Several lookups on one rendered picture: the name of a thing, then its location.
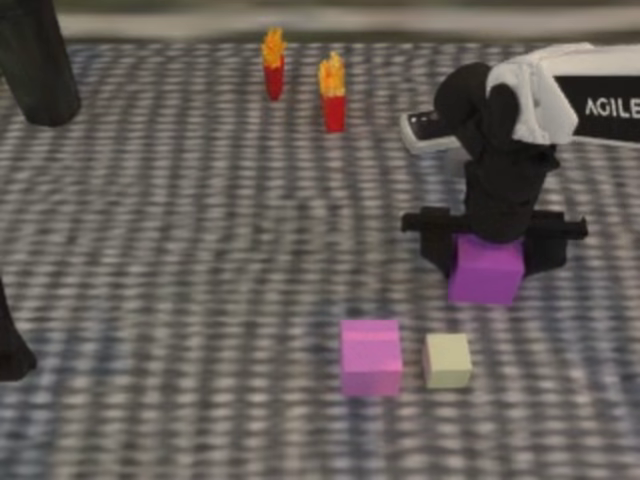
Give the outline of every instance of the black label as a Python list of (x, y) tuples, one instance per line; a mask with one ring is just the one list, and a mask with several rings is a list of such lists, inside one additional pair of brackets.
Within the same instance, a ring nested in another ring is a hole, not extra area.
[(640, 143), (640, 77), (555, 79), (578, 115), (575, 136)]

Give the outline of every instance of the black cylinder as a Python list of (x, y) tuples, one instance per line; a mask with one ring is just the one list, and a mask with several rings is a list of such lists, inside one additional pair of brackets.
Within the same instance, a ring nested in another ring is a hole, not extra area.
[(52, 0), (0, 0), (0, 69), (27, 122), (58, 127), (80, 110)]

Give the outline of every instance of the pink cube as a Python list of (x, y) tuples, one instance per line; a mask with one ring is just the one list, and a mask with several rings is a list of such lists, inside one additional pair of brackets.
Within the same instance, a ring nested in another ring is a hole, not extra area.
[(400, 393), (402, 349), (396, 320), (343, 320), (340, 324), (341, 383), (347, 396)]
[(459, 235), (457, 265), (449, 282), (449, 301), (511, 305), (524, 278), (522, 242), (505, 245)]

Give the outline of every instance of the tabletop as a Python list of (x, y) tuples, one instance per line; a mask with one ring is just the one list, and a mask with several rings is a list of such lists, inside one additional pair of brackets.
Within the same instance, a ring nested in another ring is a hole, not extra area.
[[(561, 150), (540, 205), (590, 236), (512, 308), (449, 305), (400, 232), (463, 185), (399, 115), (534, 48), (291, 45), (270, 103), (259, 45), (74, 44), (83, 110), (58, 129), (5, 90), (0, 267), (40, 366), (0, 386), (0, 478), (640, 478), (638, 151)], [(322, 128), (330, 50), (344, 134)], [(400, 396), (340, 394), (345, 318), (399, 320)], [(425, 389), (431, 332), (468, 335), (470, 388)]]

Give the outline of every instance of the purple cube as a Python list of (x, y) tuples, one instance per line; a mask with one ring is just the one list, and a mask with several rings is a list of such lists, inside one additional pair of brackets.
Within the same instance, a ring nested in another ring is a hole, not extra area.
[(403, 364), (396, 320), (343, 320), (340, 353), (344, 395), (386, 397), (400, 393)]
[(520, 240), (496, 245), (474, 235), (459, 235), (458, 260), (449, 282), (449, 301), (511, 305), (524, 278)]

